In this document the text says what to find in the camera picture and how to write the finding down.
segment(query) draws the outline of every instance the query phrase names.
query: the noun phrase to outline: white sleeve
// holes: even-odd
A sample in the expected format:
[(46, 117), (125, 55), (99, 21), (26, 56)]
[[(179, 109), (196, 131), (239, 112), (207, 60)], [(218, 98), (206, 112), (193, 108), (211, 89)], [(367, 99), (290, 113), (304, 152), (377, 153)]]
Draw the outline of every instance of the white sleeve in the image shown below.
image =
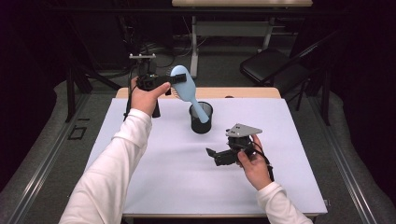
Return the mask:
[(271, 224), (307, 224), (312, 220), (301, 213), (286, 196), (286, 191), (276, 182), (257, 192), (257, 202), (265, 211)]
[(60, 223), (120, 223), (131, 175), (147, 148), (151, 117), (131, 109), (76, 184)]

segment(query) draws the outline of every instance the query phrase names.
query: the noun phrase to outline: black curtain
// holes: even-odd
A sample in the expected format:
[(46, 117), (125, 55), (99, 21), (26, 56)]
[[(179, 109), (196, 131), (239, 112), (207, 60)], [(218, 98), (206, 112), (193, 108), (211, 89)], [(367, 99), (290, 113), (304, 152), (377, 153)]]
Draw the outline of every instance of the black curtain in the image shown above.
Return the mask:
[(345, 48), (332, 70), (332, 91), (344, 102), (354, 148), (377, 185), (396, 204), (395, 5), (384, 0), (316, 0), (314, 7), (346, 9), (350, 15), (306, 20), (293, 50), (342, 29)]
[(59, 61), (21, 1), (3, 3), (0, 18), (0, 188), (18, 169), (56, 103)]

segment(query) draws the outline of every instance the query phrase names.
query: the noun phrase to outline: black chair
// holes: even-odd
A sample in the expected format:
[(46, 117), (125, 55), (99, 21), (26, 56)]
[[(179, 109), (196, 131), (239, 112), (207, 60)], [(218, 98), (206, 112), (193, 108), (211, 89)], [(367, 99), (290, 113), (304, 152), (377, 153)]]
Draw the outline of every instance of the black chair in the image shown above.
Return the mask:
[(301, 84), (299, 92), (288, 100), (290, 102), (299, 96), (296, 106), (296, 110), (299, 110), (309, 78), (326, 69), (327, 64), (329, 64), (328, 57), (323, 57), (323, 62), (320, 65), (315, 68), (307, 68), (302, 64), (302, 59), (313, 51), (325, 46), (325, 44), (329, 44), (338, 33), (338, 31), (335, 31), (327, 35), (291, 58), (277, 49), (264, 49), (253, 57), (241, 62), (239, 70), (256, 83), (257, 86), (276, 87), (282, 97)]

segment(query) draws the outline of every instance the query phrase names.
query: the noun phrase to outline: blue brush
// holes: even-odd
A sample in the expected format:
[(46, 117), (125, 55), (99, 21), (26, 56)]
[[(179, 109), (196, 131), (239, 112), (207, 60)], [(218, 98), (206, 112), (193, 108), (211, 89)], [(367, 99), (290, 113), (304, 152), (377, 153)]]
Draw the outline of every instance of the blue brush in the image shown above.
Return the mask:
[(195, 98), (195, 83), (192, 80), (189, 71), (185, 66), (178, 65), (172, 69), (170, 76), (174, 77), (175, 75), (179, 74), (186, 74), (187, 81), (179, 82), (172, 85), (172, 87), (177, 92), (178, 98), (180, 98), (184, 102), (191, 102), (201, 123), (207, 123), (209, 121), (209, 117), (198, 104), (197, 99)]

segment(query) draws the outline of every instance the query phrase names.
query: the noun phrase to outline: white table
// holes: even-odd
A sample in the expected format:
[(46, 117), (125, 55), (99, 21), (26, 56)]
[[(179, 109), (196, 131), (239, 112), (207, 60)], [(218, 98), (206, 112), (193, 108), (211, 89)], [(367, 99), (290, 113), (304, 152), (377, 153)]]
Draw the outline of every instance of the white table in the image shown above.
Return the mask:
[[(174, 7), (311, 7), (311, 0), (172, 0)], [(190, 74), (198, 75), (198, 35), (263, 36), (262, 49), (267, 49), (274, 25), (268, 21), (198, 21), (192, 16), (192, 55)]]
[[(264, 217), (256, 190), (237, 165), (216, 166), (206, 147), (229, 149), (225, 130), (235, 123), (260, 128), (276, 182), (307, 216), (327, 213), (288, 106), (275, 98), (200, 99), (214, 107), (212, 129), (191, 130), (190, 103), (160, 99), (148, 149), (137, 166), (124, 208), (130, 217)], [(87, 167), (119, 130), (126, 99), (113, 99)]]

